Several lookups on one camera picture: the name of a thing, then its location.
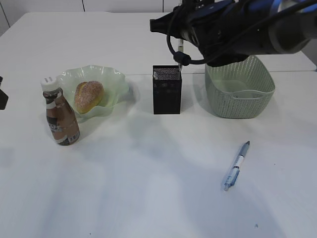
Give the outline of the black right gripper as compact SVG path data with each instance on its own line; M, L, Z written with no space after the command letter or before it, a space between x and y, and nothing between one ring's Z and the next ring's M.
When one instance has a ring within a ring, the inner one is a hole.
M269 17L271 4L270 0L188 0L174 12L150 19L150 31L167 35L173 18L170 35L190 42L203 56L194 60L183 53L183 66L223 66L272 51L267 27L259 25Z

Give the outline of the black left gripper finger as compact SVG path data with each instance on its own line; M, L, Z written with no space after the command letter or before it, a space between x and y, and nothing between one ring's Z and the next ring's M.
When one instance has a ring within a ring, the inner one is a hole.
M0 110L4 110L8 102L8 96L0 89Z

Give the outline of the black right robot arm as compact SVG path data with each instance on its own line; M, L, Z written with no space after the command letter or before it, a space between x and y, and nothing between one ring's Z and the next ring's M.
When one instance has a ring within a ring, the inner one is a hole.
M244 61L251 55L299 52L317 37L314 0L185 0L158 19L150 31L168 40L190 42L203 56L193 60L167 43L174 60L183 65L212 67Z

